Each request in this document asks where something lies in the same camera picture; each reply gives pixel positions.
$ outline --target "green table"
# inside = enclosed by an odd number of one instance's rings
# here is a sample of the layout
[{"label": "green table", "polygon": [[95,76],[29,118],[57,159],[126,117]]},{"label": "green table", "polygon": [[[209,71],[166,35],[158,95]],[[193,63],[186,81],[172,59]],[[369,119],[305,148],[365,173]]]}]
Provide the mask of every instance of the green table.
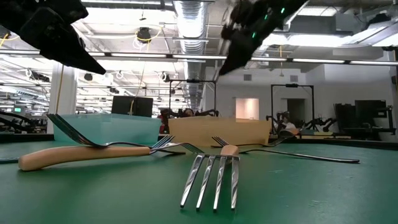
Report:
[{"label": "green table", "polygon": [[[0,144],[0,157],[59,142]],[[231,169],[212,205],[215,164],[202,210],[195,205],[204,165],[184,209],[179,203],[194,155],[82,161],[21,172],[0,165],[0,223],[398,223],[398,152],[322,144],[281,144],[281,151],[360,159],[361,164],[255,152],[241,156],[236,211]]]}]

